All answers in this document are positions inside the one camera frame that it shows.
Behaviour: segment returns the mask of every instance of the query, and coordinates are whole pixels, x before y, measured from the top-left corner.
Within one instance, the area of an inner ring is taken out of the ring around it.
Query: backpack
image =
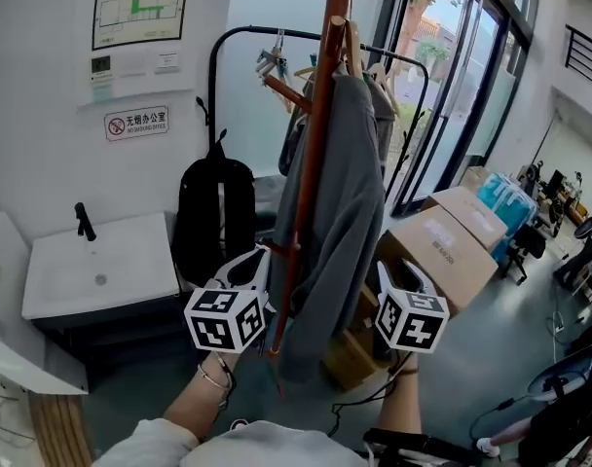
[[[223,131],[207,156],[186,170],[179,187],[171,251],[181,275],[198,286],[225,263],[255,248],[253,173],[244,163],[225,157],[220,143],[224,135]],[[224,189],[224,218],[219,184]]]

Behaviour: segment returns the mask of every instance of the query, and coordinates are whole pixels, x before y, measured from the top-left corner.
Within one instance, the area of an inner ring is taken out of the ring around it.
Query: no smoking sign
[[[105,136],[110,141],[167,133],[168,108],[163,105],[112,113],[106,115],[104,124]]]

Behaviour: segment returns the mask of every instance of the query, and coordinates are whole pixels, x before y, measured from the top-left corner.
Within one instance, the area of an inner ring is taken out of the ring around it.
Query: coat rack
[[[333,100],[333,80],[332,74],[340,63],[340,53],[344,41],[345,15],[348,13],[350,0],[326,0],[326,10],[324,13],[324,24],[321,35],[307,33],[296,30],[281,30],[285,36],[306,38],[310,40],[319,40],[320,48],[318,53],[318,65],[314,84],[313,101],[309,101],[299,92],[291,89],[272,76],[265,78],[264,83],[277,93],[285,96],[296,105],[300,106],[305,112],[311,113],[309,119],[309,129],[305,145],[305,157],[301,177],[301,186],[298,195],[298,206],[296,219],[294,221],[294,234],[289,247],[283,249],[274,247],[276,254],[287,258],[287,278],[283,290],[282,303],[278,318],[277,331],[272,346],[271,353],[278,354],[280,342],[285,331],[287,318],[289,314],[290,298],[294,288],[297,285],[300,268],[302,265],[301,255],[303,245],[309,243],[311,224],[315,213],[315,200],[317,196],[317,186],[322,170],[324,155],[326,149],[326,131],[330,117],[330,109]],[[218,62],[218,52],[223,43],[230,37],[241,32],[277,34],[278,28],[262,26],[246,26],[234,28],[223,34],[214,44],[209,60],[208,73],[208,121],[209,121],[209,145],[213,145],[216,140],[216,72]],[[420,95],[415,116],[411,123],[409,133],[407,134],[404,146],[400,154],[402,161],[408,150],[408,145],[417,127],[422,105],[426,97],[428,85],[428,73],[423,64],[409,57],[394,54],[383,49],[361,45],[361,48],[367,52],[373,52],[384,56],[389,56],[414,64],[422,70],[424,75],[424,86]],[[388,196],[393,181],[399,171],[395,169],[391,183],[388,187]]]

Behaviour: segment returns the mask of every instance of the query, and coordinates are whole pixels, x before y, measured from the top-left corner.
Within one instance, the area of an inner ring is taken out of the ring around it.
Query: white sink
[[[23,295],[28,320],[142,303],[179,292],[164,213],[36,239]]]

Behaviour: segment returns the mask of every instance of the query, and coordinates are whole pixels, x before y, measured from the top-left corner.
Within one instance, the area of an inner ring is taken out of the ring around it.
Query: black faucet
[[[86,208],[82,202],[75,204],[75,217],[80,220],[78,235],[82,236],[85,234],[87,241],[93,242],[97,236],[94,233],[93,225],[91,225],[91,220],[89,220],[89,215],[86,214]]]

